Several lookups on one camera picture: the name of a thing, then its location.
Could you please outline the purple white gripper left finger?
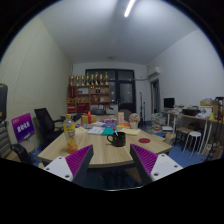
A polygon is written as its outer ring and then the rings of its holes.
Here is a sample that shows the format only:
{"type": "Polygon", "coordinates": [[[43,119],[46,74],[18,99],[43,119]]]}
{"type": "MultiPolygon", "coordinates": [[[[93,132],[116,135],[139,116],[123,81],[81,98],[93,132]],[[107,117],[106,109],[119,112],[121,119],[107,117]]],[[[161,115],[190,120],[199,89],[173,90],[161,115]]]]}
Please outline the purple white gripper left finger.
{"type": "Polygon", "coordinates": [[[67,157],[57,157],[44,170],[80,185],[86,175],[93,155],[93,146],[89,145],[67,157]]]}

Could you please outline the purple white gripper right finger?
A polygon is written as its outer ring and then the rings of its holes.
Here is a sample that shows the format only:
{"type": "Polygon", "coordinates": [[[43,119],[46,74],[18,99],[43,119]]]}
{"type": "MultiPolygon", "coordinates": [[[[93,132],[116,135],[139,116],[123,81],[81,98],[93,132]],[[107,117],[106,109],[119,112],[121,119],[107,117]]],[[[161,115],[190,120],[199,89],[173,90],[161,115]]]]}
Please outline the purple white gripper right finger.
{"type": "Polygon", "coordinates": [[[157,155],[134,144],[130,145],[130,154],[144,185],[182,169],[182,166],[168,155],[164,153],[157,155]]]}

